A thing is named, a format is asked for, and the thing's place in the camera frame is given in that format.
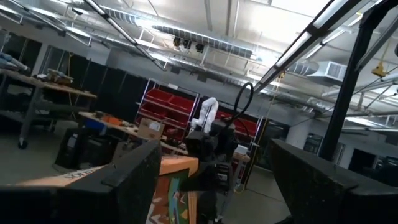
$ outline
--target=door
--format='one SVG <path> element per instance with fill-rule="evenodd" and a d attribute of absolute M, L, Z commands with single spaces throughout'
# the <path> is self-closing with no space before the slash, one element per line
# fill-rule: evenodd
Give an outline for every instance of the door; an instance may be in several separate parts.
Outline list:
<path fill-rule="evenodd" d="M 376 156 L 358 149 L 354 150 L 348 169 L 359 174 L 364 174 L 366 169 L 372 169 Z"/>

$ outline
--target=caster wheel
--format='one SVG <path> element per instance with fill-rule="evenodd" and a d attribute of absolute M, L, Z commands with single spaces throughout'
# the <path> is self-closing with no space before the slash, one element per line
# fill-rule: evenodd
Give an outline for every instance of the caster wheel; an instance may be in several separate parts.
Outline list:
<path fill-rule="evenodd" d="M 27 148 L 27 145 L 28 145 L 28 143 L 27 143 L 27 141 L 25 141 L 25 140 L 22 140 L 22 141 L 19 141 L 19 142 L 18 142 L 18 148 L 19 148 L 19 149 L 26 149 L 26 148 Z"/>

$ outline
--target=cardboard box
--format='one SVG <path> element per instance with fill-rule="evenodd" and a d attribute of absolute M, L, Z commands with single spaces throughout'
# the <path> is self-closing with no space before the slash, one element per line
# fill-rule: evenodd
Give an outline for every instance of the cardboard box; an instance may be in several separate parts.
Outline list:
<path fill-rule="evenodd" d="M 142 118 L 138 127 L 138 136 L 145 139 L 160 140 L 164 130 L 164 124 L 149 118 Z"/>

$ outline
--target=concrete floor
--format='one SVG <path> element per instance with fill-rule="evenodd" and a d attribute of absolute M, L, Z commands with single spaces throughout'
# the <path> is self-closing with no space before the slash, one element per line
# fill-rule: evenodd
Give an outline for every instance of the concrete floor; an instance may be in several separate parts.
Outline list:
<path fill-rule="evenodd" d="M 58 124 L 54 133 L 32 130 L 27 150 L 17 148 L 17 134 L 0 134 L 0 185 L 58 174 L 52 164 L 65 128 L 70 125 Z M 273 224 L 287 215 L 289 210 L 272 174 L 254 168 L 248 189 L 234 195 L 224 222 Z"/>

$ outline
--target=air vent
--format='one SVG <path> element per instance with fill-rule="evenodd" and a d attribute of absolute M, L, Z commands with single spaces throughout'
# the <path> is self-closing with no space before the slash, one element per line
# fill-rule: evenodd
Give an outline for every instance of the air vent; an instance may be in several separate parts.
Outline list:
<path fill-rule="evenodd" d="M 347 66 L 336 62 L 318 62 L 319 69 L 308 79 L 325 86 L 341 85 Z"/>

